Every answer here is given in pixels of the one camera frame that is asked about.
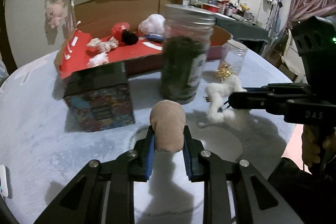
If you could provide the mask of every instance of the pink floor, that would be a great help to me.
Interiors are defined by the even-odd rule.
[[[303,170],[302,162],[302,140],[301,135],[303,131],[303,124],[298,124],[293,131],[292,137],[287,144],[285,152],[283,152],[283,157],[290,158],[296,165]]]

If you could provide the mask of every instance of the cardboard box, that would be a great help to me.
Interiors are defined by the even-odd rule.
[[[76,19],[81,21],[78,30],[73,30],[65,39],[54,60],[56,69],[62,79],[72,72],[87,68],[92,57],[85,52],[86,44],[95,37],[108,40],[110,29],[115,23],[128,22],[130,31],[136,31],[138,25],[152,14],[162,14],[166,4],[182,4],[183,0],[90,0],[75,5]],[[76,46],[71,46],[75,37]],[[232,35],[217,26],[211,37],[211,47],[208,60],[221,58],[221,46],[231,39]],[[73,54],[68,60],[65,55],[70,45]],[[110,62],[124,60],[127,76],[160,69],[162,54],[160,50],[152,49],[137,43],[122,47],[108,53]]]
[[[64,100],[87,132],[135,123],[124,62],[72,73]]]

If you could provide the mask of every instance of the jar lid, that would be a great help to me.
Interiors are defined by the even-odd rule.
[[[242,50],[242,51],[247,51],[247,49],[248,49],[243,43],[238,42],[238,41],[236,41],[236,40],[230,39],[230,40],[228,40],[227,42],[228,42],[230,45],[232,45],[232,46],[234,46],[234,47],[236,47],[236,48],[238,48],[238,49],[240,49],[240,50]]]
[[[215,25],[216,21],[215,14],[211,11],[179,4],[166,4],[165,14],[166,19],[199,25]]]

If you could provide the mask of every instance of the person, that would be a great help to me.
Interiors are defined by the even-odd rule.
[[[313,131],[303,127],[302,160],[312,167],[320,163],[320,148],[316,144]],[[336,131],[323,142],[323,148],[336,154]],[[288,158],[281,158],[279,165],[268,178],[305,224],[335,223],[336,212],[336,160],[326,165],[324,175],[312,175],[300,170]]]

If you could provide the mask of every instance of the large glass jar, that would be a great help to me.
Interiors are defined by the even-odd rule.
[[[196,95],[210,47],[215,15],[192,6],[165,6],[161,95],[181,104]]]
[[[228,40],[222,46],[222,58],[217,69],[218,77],[225,80],[232,74],[239,75],[246,53],[247,47],[244,44]]]

